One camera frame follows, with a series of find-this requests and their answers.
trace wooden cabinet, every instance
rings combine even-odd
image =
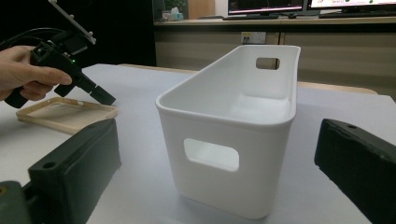
[[[157,23],[156,59],[199,71],[240,46],[241,32],[265,32],[266,44],[301,47],[299,81],[371,89],[396,101],[395,27],[396,17]]]
[[[188,0],[189,19],[215,15],[215,0]]]

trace wall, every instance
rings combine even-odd
[[[81,67],[95,63],[156,64],[151,1],[59,0],[58,5],[75,15],[75,20],[87,31],[93,31],[97,40],[74,57]],[[3,1],[0,8],[0,40],[41,27],[75,30],[47,0]]]
[[[228,0],[215,0],[216,15],[227,17]]]

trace black handle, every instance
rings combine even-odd
[[[18,87],[12,91],[12,93],[6,98],[5,102],[15,108],[21,108],[28,101],[26,98],[21,96],[21,90],[23,87]]]

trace hand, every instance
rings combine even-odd
[[[21,96],[37,101],[43,99],[54,86],[72,83],[72,78],[62,70],[31,65],[30,51],[33,48],[16,46],[0,51],[0,101],[18,87],[23,87]]]

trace wooden tray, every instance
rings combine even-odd
[[[117,108],[63,97],[54,97],[17,112],[18,120],[77,133],[89,124],[117,116]]]

